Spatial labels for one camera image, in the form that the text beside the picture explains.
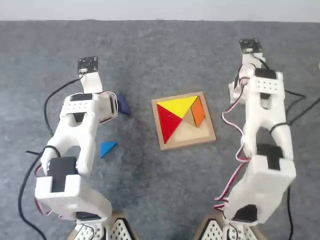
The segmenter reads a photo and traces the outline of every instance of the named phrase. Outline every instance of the perforated base plate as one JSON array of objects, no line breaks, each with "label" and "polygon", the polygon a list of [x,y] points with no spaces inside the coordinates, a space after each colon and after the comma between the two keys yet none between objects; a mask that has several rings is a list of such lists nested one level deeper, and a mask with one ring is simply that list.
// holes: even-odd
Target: perforated base plate
[{"label": "perforated base plate", "polygon": [[136,240],[124,218],[118,218],[108,233],[102,224],[78,224],[67,240]]},{"label": "perforated base plate", "polygon": [[110,240],[134,240],[124,220],[117,219],[110,231]]},{"label": "perforated base plate", "polygon": [[219,214],[206,217],[193,240],[265,240],[257,227],[250,228],[238,225],[235,226],[236,232],[232,226],[226,225],[222,228],[222,225],[223,220]]}]

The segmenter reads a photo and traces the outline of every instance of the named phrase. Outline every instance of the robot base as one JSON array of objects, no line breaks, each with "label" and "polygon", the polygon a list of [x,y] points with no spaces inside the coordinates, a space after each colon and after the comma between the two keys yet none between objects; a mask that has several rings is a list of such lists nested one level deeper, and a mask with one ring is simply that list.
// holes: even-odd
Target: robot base
[{"label": "robot base", "polygon": [[266,240],[255,226],[239,225],[235,227],[237,228],[238,239],[236,239],[236,230],[232,226],[224,226],[222,214],[208,215],[200,224],[193,240]]},{"label": "robot base", "polygon": [[112,213],[109,229],[108,234],[101,223],[77,224],[66,240],[139,240],[120,213]]}]

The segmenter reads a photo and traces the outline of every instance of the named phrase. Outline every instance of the dark blue puzzle piece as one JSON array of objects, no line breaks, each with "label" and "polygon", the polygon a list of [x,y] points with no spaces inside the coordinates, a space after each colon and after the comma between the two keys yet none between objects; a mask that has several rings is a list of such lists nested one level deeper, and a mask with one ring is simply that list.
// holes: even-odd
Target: dark blue puzzle piece
[{"label": "dark blue puzzle piece", "polygon": [[118,100],[118,111],[122,114],[131,116],[131,110],[126,101],[125,95],[123,95],[122,93],[119,93],[117,96],[117,100]]}]

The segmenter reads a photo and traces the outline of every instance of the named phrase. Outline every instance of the yellow triangle piece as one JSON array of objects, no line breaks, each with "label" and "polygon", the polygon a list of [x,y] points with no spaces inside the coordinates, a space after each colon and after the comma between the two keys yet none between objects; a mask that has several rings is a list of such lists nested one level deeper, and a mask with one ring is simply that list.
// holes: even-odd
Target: yellow triangle piece
[{"label": "yellow triangle piece", "polygon": [[183,118],[196,99],[197,96],[190,96],[174,100],[161,101],[157,102],[157,104],[177,115],[179,118]]}]

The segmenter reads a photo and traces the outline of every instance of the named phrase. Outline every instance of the red triangle piece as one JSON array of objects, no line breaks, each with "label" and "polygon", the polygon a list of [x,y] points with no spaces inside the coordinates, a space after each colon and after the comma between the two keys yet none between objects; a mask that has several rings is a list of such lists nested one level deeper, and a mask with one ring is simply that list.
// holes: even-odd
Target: red triangle piece
[{"label": "red triangle piece", "polygon": [[174,133],[178,125],[181,123],[182,118],[168,111],[160,105],[156,105],[158,108],[159,120],[161,125],[161,131],[163,141],[166,144],[171,135]]}]

